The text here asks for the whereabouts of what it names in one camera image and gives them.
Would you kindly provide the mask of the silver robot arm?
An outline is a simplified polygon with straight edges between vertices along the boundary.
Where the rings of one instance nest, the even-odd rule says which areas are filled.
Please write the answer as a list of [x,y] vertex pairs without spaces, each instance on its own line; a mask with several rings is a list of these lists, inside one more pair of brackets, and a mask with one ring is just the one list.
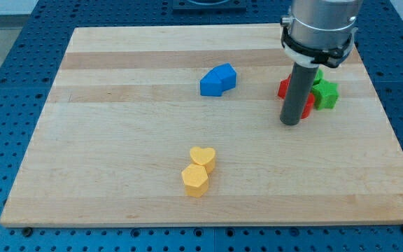
[[301,46],[328,50],[347,43],[362,0],[293,0],[281,26]]

